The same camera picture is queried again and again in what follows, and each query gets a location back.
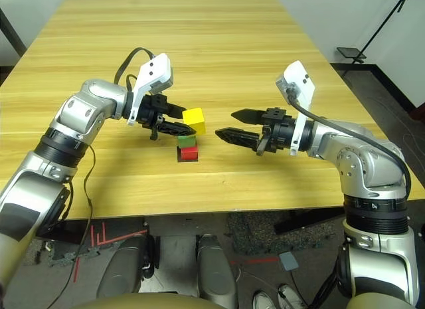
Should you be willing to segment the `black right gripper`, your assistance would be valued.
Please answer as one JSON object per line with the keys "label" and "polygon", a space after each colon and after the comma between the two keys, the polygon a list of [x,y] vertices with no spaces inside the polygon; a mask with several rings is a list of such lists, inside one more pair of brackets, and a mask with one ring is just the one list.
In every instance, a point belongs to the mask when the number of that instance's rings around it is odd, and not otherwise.
{"label": "black right gripper", "polygon": [[231,116],[245,124],[262,125],[262,136],[238,128],[221,128],[215,134],[223,141],[236,146],[250,148],[256,155],[264,152],[276,153],[289,148],[295,128],[295,119],[281,108],[264,110],[242,109]]}

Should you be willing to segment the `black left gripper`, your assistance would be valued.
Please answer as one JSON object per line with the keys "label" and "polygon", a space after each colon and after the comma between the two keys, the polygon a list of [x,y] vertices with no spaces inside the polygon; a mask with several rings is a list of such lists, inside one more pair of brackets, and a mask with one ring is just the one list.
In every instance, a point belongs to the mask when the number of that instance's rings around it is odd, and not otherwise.
{"label": "black left gripper", "polygon": [[167,97],[162,94],[145,95],[139,107],[136,122],[143,128],[151,130],[150,139],[156,140],[158,133],[172,136],[191,136],[196,134],[192,127],[164,120],[164,113],[172,118],[182,118],[186,108],[167,103]]}

